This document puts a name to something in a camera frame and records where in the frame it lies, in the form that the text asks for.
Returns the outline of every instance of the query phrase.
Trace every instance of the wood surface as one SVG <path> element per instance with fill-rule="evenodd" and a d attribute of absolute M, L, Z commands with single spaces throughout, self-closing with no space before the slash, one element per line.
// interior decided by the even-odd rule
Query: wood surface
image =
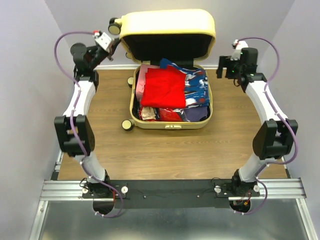
<path fill-rule="evenodd" d="M 253 152 L 252 141 L 260 128 L 249 97 L 232 80 L 217 79 L 207 70 L 213 95 L 213 115 L 195 130 L 124 131 L 130 119 L 133 70 L 101 70 L 88 119 L 95 135 L 95 153 L 114 180 L 167 180 L 231 178 Z M 59 180 L 85 177 L 80 165 L 63 156 Z M 261 178 L 286 178 L 281 165 L 270 166 Z"/>

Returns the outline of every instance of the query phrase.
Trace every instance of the pink cloth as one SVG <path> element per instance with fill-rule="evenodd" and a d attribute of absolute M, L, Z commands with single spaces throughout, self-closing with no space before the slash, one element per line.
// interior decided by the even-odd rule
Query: pink cloth
<path fill-rule="evenodd" d="M 159 66 L 141 64 L 138 81 L 136 83 L 136 88 L 135 88 L 135 96 L 139 102 L 141 101 L 142 95 L 144 94 L 145 84 L 146 84 L 146 73 L 148 69 L 158 69 L 158 68 Z"/>

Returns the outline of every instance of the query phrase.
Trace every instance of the suitcase handle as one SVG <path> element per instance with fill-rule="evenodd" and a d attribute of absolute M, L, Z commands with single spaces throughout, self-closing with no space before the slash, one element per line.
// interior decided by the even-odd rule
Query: suitcase handle
<path fill-rule="evenodd" d="M 181 125 L 165 125 L 164 129 L 178 130 L 178 129 L 182 129 L 182 126 Z"/>

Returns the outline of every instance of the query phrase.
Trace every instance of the wall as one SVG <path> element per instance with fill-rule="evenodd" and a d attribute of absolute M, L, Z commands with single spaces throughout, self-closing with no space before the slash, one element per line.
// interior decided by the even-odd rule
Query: wall
<path fill-rule="evenodd" d="M 296 0 L 273 39 L 281 59 L 278 75 L 270 89 L 281 109 L 299 127 L 299 153 L 288 165 L 294 178 L 301 177 L 306 203 L 320 235 L 320 78 L 318 46 L 320 43 L 320 2 Z M 269 48 L 263 56 L 261 69 L 269 77 L 275 67 L 275 54 Z"/>
<path fill-rule="evenodd" d="M 61 32 L 43 0 L 2 1 L 0 22 L 0 239 L 26 240 L 58 156 L 54 117 L 73 86 L 55 65 Z M 65 41 L 59 49 L 71 71 Z"/>
<path fill-rule="evenodd" d="M 259 36 L 272 39 L 286 17 L 294 0 L 45 0 L 63 33 L 75 30 L 103 30 L 108 32 L 109 19 L 120 18 L 130 12 L 204 9 L 211 13 L 216 24 L 216 44 L 203 65 L 217 65 L 220 55 L 232 54 L 231 43 L 235 39 Z M 82 42 L 92 45 L 88 36 Z M 69 37 L 71 47 L 76 39 Z M 257 42 L 261 55 L 267 45 Z M 125 51 L 118 47 L 114 61 L 104 61 L 103 65 L 133 64 L 125 57 Z"/>

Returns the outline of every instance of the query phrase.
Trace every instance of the open suitcase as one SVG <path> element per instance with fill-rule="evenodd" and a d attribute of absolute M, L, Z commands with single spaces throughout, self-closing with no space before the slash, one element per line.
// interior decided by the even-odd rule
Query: open suitcase
<path fill-rule="evenodd" d="M 159 65 L 162 58 L 169 59 L 185 69 L 201 68 L 196 60 L 207 58 L 216 41 L 215 22 L 205 10 L 184 9 L 132 12 L 121 18 L 112 18 L 108 30 L 119 39 L 126 56 L 138 64 Z M 213 97 L 208 85 L 210 103 L 207 117 L 198 122 L 143 121 L 139 119 L 139 102 L 136 84 L 140 67 L 128 78 L 132 86 L 130 114 L 132 119 L 122 122 L 129 131 L 134 126 L 143 129 L 199 129 L 204 127 L 213 114 Z"/>

